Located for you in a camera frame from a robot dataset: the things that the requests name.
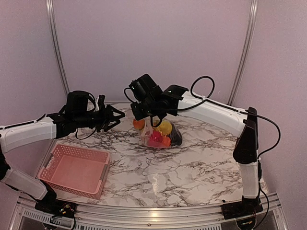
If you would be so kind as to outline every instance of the plastic basket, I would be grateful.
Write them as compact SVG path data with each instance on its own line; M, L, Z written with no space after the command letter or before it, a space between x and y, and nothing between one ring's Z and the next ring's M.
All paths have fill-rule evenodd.
M51 187L99 199L109 170L110 153L57 144L53 159L38 178Z

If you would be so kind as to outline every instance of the red ball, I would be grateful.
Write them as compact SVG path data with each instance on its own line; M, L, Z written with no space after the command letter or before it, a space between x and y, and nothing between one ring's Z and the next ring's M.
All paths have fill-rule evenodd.
M163 141L163 136L160 132L158 131L153 131L153 133L151 134L151 136L149 137L149 140L147 142L148 146L151 147L160 147L161 143Z
M155 142L161 143L163 141L163 136L162 136L162 134L160 132L153 131L153 133L151 134L149 140L153 140Z

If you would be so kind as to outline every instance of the marble surface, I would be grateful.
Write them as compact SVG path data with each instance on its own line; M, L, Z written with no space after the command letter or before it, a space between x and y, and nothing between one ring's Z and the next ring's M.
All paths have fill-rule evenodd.
M232 157L236 138L224 130L183 116L168 116L183 136L180 147L153 149L139 145L129 104L121 124L85 140L74 134L58 143L107 150L111 167L100 200L56 190L60 199L126 207L186 207L242 197L238 164ZM91 130L79 130L80 138Z

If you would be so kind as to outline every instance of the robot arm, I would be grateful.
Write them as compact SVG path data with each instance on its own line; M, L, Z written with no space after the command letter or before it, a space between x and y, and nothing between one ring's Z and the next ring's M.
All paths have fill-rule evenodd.
M5 161L4 154L36 141L65 137L77 128L108 131L119 124L125 114L110 105L105 106L104 99L105 96L100 95L96 103L91 94L74 91L69 93L66 105L58 113L25 123L0 126L0 181L30 195L38 202L40 210L53 214L57 212L61 202L58 201L59 205L54 205L56 193L53 189L42 181L11 168ZM94 105L94 109L89 111L88 101Z
M134 80L129 88L137 99L131 104L137 120L148 116L158 116L162 120L167 114L181 114L222 128L237 137L233 156L241 170L243 196L241 202L223 205L224 218L252 215L263 210L259 199L261 167L257 160L256 109L239 109L208 98L201 100L194 97L186 88L177 85L171 85L162 91L148 74Z

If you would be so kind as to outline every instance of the clear plastic bag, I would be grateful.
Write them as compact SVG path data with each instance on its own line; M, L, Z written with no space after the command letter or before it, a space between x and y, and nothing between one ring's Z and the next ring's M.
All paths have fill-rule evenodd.
M133 126L139 130L141 144L158 148L167 149L173 146L182 144L182 135L174 123L163 119L158 127L152 127L150 118L145 118L140 121L133 120Z

